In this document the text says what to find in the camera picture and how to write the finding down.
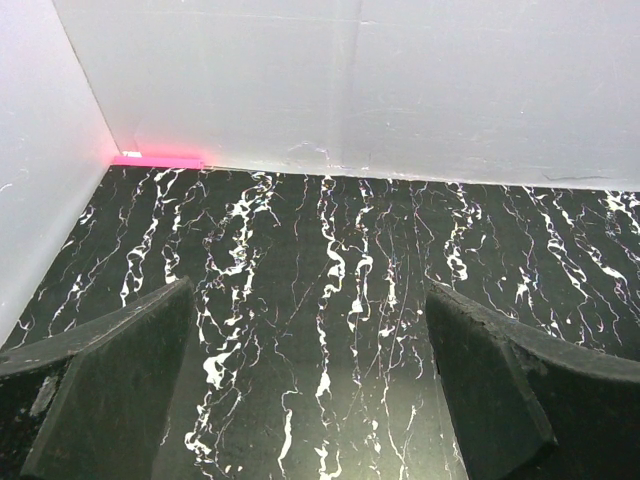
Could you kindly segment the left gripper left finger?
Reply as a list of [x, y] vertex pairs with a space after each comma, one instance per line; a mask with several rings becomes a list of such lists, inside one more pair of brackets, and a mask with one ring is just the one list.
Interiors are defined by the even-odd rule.
[[187, 277], [1, 354], [4, 479], [148, 479], [194, 324]]

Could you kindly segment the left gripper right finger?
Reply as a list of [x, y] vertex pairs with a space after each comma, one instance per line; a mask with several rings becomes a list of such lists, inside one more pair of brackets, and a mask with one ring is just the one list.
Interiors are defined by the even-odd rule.
[[639, 364], [433, 283], [426, 322], [471, 479], [636, 479]]

